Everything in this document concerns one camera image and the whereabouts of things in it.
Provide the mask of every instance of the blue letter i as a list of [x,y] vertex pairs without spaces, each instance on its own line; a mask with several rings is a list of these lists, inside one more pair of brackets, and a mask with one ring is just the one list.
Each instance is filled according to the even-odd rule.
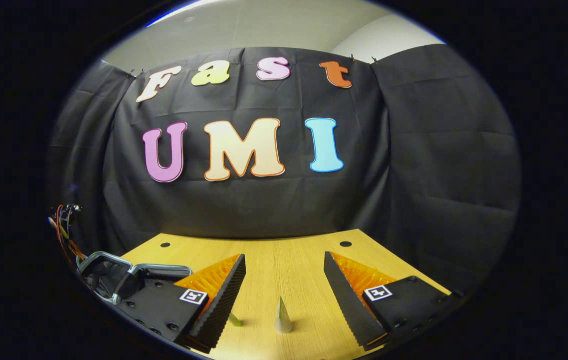
[[315,160],[311,162],[311,170],[317,173],[338,171],[344,167],[344,162],[337,157],[335,135],[332,130],[337,122],[331,118],[313,117],[304,122],[313,133]]

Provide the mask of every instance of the white wall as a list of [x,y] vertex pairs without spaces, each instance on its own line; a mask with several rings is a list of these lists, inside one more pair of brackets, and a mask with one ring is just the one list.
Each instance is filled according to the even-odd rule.
[[430,44],[445,44],[416,23],[398,15],[389,14],[371,21],[353,32],[332,51],[334,54],[372,63],[400,51]]

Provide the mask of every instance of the ceiling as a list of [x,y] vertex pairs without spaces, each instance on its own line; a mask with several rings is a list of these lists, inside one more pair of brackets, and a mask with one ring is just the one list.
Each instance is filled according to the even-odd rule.
[[331,52],[357,29],[389,14],[389,9],[364,0],[220,0],[145,27],[102,59],[138,73],[225,48]]

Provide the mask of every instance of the wooden table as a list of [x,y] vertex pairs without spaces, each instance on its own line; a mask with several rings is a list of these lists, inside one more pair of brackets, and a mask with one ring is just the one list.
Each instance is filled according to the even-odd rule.
[[[343,241],[352,246],[340,246]],[[209,358],[350,360],[381,349],[364,351],[357,346],[323,273],[325,251],[339,253],[398,280],[419,276],[450,294],[360,230],[271,240],[159,234],[122,257],[133,265],[181,264],[196,272],[232,255],[245,254],[246,277],[233,307],[233,314],[243,321],[243,326],[227,323],[217,347],[204,354]],[[280,296],[293,322],[289,333],[277,333],[274,327]]]

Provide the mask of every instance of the pink letter u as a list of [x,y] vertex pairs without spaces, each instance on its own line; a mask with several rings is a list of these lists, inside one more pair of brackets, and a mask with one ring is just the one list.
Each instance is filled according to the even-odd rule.
[[160,165],[157,142],[162,135],[162,130],[152,129],[144,133],[146,153],[146,170],[156,182],[169,183],[179,177],[184,167],[184,152],[182,150],[181,137],[186,131],[185,122],[176,122],[166,129],[170,134],[170,166],[163,167]]

